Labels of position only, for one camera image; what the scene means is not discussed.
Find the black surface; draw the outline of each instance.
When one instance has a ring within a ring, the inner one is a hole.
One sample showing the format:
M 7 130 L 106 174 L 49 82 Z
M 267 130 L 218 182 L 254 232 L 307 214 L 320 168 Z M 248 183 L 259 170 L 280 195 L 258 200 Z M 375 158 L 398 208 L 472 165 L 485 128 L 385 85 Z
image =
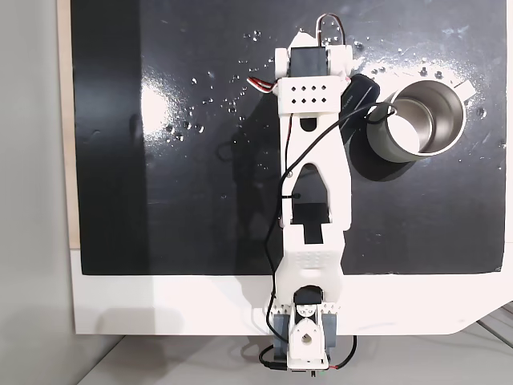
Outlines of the black surface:
M 73 0 L 83 272 L 269 273 L 261 241 L 277 195 L 277 102 L 242 91 L 244 77 L 271 80 L 274 47 L 288 46 L 300 27 L 313 34 L 324 12 L 341 16 L 348 43 L 363 42 L 356 56 L 364 65 L 409 59 L 421 68 L 427 57 L 479 90 L 462 139 L 430 160 L 387 164 L 370 151 L 363 130 L 345 130 L 353 224 L 344 273 L 499 270 L 505 9 L 504 0 Z M 254 30 L 261 32 L 256 42 Z M 224 99 L 236 96 L 230 113 Z M 486 118 L 476 116 L 477 107 Z M 278 232 L 271 246 L 279 261 Z

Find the gray floor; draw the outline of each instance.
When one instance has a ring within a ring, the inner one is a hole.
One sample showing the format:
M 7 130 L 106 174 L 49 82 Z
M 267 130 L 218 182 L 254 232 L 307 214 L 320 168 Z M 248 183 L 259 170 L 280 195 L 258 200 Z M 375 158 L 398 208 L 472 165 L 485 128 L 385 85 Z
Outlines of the gray floor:
M 513 341 L 513 314 L 498 310 L 487 323 Z M 478 385 L 513 382 L 513 350 L 473 324 L 446 336 L 360 337 L 357 353 L 340 371 L 316 383 L 351 385 Z M 308 375 L 270 371 L 258 363 L 266 337 L 125 337 L 80 385 L 171 383 L 312 383 Z M 342 360 L 350 337 L 340 337 Z

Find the metal cup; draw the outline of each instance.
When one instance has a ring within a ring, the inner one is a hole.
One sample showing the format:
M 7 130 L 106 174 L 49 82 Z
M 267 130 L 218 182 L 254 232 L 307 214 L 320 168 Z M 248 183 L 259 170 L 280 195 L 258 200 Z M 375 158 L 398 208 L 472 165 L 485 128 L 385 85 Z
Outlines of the metal cup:
M 370 146 L 381 158 L 395 163 L 447 151 L 463 133 L 467 120 L 463 102 L 473 94 L 475 89 L 468 81 L 453 88 L 437 80 L 420 80 L 399 89 L 386 99 L 397 106 L 397 115 L 368 125 Z M 378 107 L 370 120 L 389 112 L 389 107 Z

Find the robotic arm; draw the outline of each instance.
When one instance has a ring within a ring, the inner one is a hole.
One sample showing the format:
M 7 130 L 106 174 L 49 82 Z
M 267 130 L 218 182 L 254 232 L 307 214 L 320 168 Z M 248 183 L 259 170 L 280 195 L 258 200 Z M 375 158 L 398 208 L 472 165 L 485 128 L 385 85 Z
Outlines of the robotic arm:
M 326 15 L 317 20 L 317 38 L 300 32 L 288 49 L 276 49 L 274 84 L 248 79 L 260 91 L 277 95 L 280 116 L 282 178 L 277 217 L 281 213 L 284 255 L 273 276 L 268 325 L 275 334 L 275 359 L 286 364 L 264 361 L 267 350 L 261 362 L 272 369 L 312 375 L 329 368 L 329 349 L 335 347 L 343 234 L 351 224 L 349 165 L 341 134 L 334 128 L 346 123 L 339 118 L 341 112 L 365 110 L 364 115 L 369 105 L 363 108 L 362 104 L 375 102 L 379 94 L 378 85 L 362 75 L 356 76 L 368 83 L 349 91 L 355 85 L 349 79 L 352 48 L 321 45 L 320 25 Z M 315 129 L 304 130 L 304 118 L 315 119 Z M 301 203 L 293 195 L 306 165 L 317 168 L 328 193 L 327 205 Z

